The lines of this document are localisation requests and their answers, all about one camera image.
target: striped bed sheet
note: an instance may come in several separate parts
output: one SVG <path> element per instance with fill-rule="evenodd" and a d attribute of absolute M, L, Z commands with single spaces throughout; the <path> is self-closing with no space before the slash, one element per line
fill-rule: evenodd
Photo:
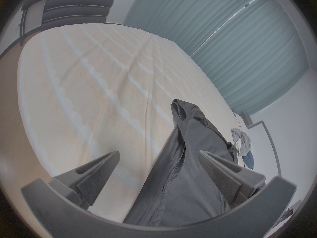
<path fill-rule="evenodd" d="M 32 37 L 18 65 L 28 139 L 53 177 L 111 151 L 121 160 L 91 212 L 122 222 L 174 128 L 171 102 L 196 104 L 227 141 L 237 121 L 176 43 L 113 24 L 53 28 Z"/>

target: dark gray garment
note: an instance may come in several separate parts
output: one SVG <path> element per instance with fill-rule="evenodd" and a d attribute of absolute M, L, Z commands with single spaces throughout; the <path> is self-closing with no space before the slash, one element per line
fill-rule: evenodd
<path fill-rule="evenodd" d="M 164 145 L 124 223 L 182 226 L 208 220 L 230 210 L 198 160 L 200 150 L 237 162 L 227 142 L 194 104 L 173 100 L 176 128 Z"/>

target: bed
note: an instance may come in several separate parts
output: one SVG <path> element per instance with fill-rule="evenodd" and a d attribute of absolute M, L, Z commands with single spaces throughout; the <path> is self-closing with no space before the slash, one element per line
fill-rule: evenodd
<path fill-rule="evenodd" d="M 196 104 L 233 142 L 237 120 L 216 87 L 174 42 L 113 24 L 52 28 L 18 65 L 28 139 L 54 177 L 111 151 L 121 160 L 90 211 L 122 222 L 174 128 L 171 102 Z"/>

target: curtain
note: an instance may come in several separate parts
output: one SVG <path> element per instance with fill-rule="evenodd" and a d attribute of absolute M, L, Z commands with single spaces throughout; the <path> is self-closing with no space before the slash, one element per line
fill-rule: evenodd
<path fill-rule="evenodd" d="M 251 0 L 136 0 L 124 25 L 176 42 L 188 55 Z M 250 115 L 286 93 L 308 69 L 292 22 L 275 0 L 256 0 L 192 59 L 231 108 Z"/>

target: floor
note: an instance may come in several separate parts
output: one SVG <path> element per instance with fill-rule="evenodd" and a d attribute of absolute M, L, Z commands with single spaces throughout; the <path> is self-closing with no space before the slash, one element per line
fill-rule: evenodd
<path fill-rule="evenodd" d="M 0 60 L 0 187 L 20 218 L 46 238 L 50 235 L 36 220 L 21 194 L 21 188 L 37 178 L 51 180 L 29 143 L 19 112 L 17 71 L 22 48 L 18 43 Z"/>

